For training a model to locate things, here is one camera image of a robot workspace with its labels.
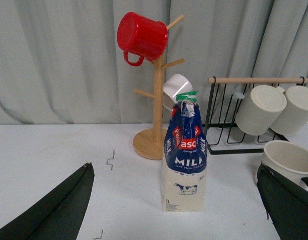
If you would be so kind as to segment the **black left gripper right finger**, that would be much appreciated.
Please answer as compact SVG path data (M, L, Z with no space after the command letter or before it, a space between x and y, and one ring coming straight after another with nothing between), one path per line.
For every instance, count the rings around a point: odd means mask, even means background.
M308 240L308 190L261 164L257 188L281 240ZM308 177L301 178L308 187Z

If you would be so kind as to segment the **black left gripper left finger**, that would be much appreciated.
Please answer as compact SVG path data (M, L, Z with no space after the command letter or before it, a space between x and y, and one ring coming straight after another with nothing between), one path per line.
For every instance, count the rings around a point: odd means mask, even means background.
M0 229L0 240L75 240L91 197L94 169L86 163Z

